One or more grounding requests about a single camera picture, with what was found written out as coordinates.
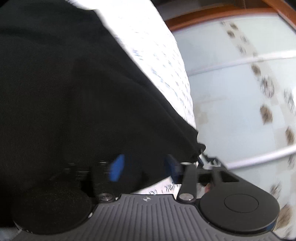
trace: round screw head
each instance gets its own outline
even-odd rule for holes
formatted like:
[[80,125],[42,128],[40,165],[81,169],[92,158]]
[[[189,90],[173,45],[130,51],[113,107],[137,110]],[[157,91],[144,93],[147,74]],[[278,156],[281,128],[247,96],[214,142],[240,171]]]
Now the round screw head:
[[101,193],[98,195],[100,201],[110,201],[113,198],[113,195],[110,193]]
[[183,201],[191,201],[194,196],[190,193],[182,193],[180,196],[179,196],[180,199],[182,199]]

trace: black round pad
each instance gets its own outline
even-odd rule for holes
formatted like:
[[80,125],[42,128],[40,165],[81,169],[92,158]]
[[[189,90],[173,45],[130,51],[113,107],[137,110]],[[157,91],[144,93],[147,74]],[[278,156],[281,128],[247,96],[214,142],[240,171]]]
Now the black round pad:
[[276,199],[244,183],[224,183],[202,196],[200,211],[212,225],[237,234],[261,234],[273,229],[279,213]]
[[224,204],[231,211],[250,213],[258,207],[258,201],[250,195],[233,194],[225,198]]
[[68,183],[46,183],[25,192],[12,206],[13,221],[34,234],[57,234],[82,224],[92,210],[89,197]]

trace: black foam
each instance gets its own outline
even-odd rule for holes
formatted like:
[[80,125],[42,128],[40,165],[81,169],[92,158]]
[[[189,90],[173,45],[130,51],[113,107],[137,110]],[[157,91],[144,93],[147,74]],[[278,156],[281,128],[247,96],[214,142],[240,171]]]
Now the black foam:
[[92,210],[89,197],[68,183],[47,182],[17,198],[14,222],[35,234],[57,234],[81,225]]

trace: logo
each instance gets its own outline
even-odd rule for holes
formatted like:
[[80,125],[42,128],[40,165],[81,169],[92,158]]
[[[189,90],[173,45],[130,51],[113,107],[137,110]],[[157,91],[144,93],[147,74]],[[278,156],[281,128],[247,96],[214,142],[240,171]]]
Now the logo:
[[151,198],[150,198],[150,197],[145,197],[145,198],[143,198],[143,200],[144,200],[145,202],[148,202],[148,201],[151,200]]

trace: black mechanism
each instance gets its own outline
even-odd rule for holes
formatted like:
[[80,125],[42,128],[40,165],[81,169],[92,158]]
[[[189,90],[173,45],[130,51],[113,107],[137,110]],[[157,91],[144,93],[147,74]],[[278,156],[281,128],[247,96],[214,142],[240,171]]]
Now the black mechanism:
[[[199,175],[209,173],[202,169],[198,171]],[[210,183],[211,191],[202,196],[199,209],[212,225],[235,234],[261,234],[273,230],[279,205],[269,193],[225,168],[213,167]]]

